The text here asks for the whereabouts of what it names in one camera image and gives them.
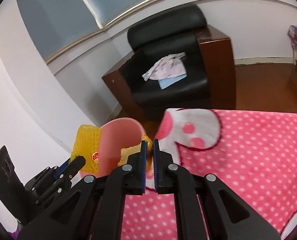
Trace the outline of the pink polka dot blanket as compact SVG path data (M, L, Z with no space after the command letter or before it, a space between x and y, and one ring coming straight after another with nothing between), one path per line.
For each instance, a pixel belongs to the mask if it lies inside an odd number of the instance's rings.
M170 109L144 128L176 163L214 174L282 239L297 239L297 114Z

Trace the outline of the pink plastic trash bin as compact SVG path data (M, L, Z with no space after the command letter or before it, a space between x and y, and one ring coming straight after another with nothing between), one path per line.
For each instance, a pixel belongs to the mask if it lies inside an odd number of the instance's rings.
M99 174L79 171L83 178L93 175L97 178L109 175L117 168L122 148L129 148L140 144L141 137L146 134L142 125L132 118L118 118L100 127L102 134L99 148Z

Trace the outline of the light blue folded cloth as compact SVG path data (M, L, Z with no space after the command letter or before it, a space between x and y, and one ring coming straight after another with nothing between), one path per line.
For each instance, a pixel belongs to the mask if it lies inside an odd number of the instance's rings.
M165 89L165 88L173 85L174 83L184 79L185 77L187 77L187 75L183 74L183 75L180 75L177 77L171 77L171 78L159 80L158 83L159 83L159 86L161 89Z

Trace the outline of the yellow foam net sleeve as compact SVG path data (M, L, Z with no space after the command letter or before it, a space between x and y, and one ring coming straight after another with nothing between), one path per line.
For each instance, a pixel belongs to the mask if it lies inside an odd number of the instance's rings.
M99 148L102 131L93 125L81 125L78 128L75 143L70 155L70 161L78 156L85 158L85 165L82 172L99 174Z

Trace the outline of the floral patterned cloth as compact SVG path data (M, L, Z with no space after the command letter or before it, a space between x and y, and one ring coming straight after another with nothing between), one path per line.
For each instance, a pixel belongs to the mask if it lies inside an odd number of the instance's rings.
M186 68L181 60L185 56L186 53L170 54L159 59L147 72L142 75L142 78L145 81L159 81L186 74Z

